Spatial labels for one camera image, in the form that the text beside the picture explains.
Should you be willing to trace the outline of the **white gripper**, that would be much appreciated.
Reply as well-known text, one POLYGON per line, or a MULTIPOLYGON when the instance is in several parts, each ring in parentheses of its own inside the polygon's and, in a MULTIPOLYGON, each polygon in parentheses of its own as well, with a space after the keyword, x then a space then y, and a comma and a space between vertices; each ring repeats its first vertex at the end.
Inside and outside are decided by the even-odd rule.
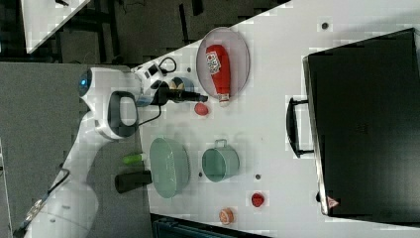
MULTIPOLYGON (((141 97, 153 99, 159 86, 163 82, 163 74, 155 62, 148 62, 132 69, 132 72, 141 80, 141 97)), ((190 91, 171 91, 167 98, 172 101, 206 102, 208 97, 190 91)))

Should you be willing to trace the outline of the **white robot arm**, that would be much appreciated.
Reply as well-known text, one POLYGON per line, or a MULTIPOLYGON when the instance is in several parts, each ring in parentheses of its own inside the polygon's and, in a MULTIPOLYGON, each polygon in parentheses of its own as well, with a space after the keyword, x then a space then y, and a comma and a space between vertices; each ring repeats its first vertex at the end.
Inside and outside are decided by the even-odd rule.
POLYGON ((171 89, 166 74, 154 62, 128 71, 108 67, 87 70, 78 82, 78 91, 88 112, 52 186, 27 212, 13 238, 86 238, 99 207, 87 176, 102 147, 138 132, 140 107, 163 106, 169 100, 208 100, 194 91, 171 89))

